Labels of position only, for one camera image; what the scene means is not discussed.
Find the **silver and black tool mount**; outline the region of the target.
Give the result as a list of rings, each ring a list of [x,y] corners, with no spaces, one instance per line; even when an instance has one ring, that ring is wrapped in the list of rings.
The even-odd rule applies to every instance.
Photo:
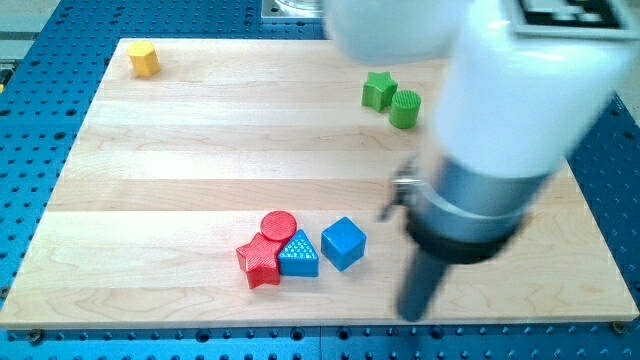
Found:
[[[403,206],[406,232],[420,250],[449,264],[478,263],[509,242],[547,178],[490,176],[446,157],[421,167],[411,156],[392,176],[378,220]]]

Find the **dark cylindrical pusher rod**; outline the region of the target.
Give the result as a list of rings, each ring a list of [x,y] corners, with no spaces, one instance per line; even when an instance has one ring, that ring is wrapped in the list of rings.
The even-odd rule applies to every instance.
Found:
[[[422,248],[414,252],[396,301],[402,319],[416,322],[423,317],[448,267]]]

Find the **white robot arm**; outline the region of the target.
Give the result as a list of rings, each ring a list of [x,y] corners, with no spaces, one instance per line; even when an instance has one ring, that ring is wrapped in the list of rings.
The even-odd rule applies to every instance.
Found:
[[[598,119],[639,53],[623,1],[322,3],[350,58],[392,65],[447,58],[421,148],[395,173],[417,250],[398,314],[424,314],[447,268],[496,255],[531,201]]]

